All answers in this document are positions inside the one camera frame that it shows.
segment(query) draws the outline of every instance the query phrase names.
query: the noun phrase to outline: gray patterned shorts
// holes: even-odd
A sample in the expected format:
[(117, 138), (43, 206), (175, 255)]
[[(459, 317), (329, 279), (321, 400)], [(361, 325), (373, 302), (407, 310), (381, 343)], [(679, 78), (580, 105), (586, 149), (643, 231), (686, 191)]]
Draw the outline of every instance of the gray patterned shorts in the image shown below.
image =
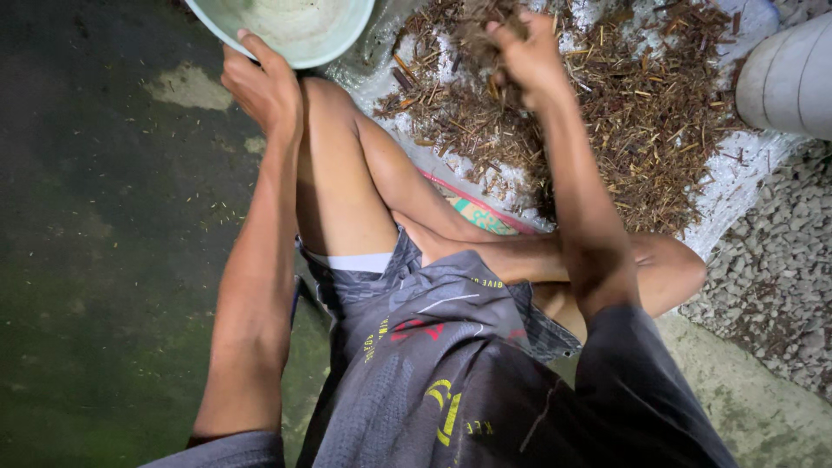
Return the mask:
[[(298, 242), (298, 248), (318, 283), (318, 300), (327, 306), (335, 320), (345, 318), (342, 306), (382, 295), (422, 267), (422, 251), (402, 227), (399, 227), (399, 239), (383, 273), (334, 270), (310, 256), (302, 242)], [(581, 342), (570, 331), (549, 320), (532, 304), (532, 283), (523, 281), (506, 285), (506, 288), (514, 298), (526, 327), (531, 345), (529, 354), (533, 358), (547, 364), (556, 357), (571, 356), (581, 349)]]

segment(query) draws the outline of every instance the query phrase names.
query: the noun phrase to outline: debris on floor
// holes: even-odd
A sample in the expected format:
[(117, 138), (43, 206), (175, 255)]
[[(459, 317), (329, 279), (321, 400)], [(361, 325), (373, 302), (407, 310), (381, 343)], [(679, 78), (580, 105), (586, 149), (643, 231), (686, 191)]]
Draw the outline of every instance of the debris on floor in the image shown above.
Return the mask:
[[(475, 61), (482, 53), (471, 53), (473, 41), (455, 35), (470, 25), (471, 5), (481, 17), (510, 17), (510, 3), (433, 0), (411, 15), (394, 45), (400, 89), (379, 99), (375, 116), (408, 119), (416, 143), (432, 147), (452, 171), (470, 161), (461, 175), (484, 180), (483, 194), (505, 200), (516, 192), (515, 212), (535, 207), (552, 220), (537, 121), (511, 88), (498, 86), (496, 64)], [(719, 89), (716, 69), (716, 45), (732, 41), (738, 17), (682, 0), (638, 17), (633, 7), (608, 12), (582, 30), (574, 7), (560, 2), (549, 11), (622, 218), (632, 231), (681, 232), (699, 221), (693, 198), (708, 183), (707, 158), (744, 128), (733, 118), (730, 92)], [(505, 173), (507, 166), (521, 172), (521, 183)]]
[(680, 313), (832, 401), (832, 145), (811, 145), (764, 179)]

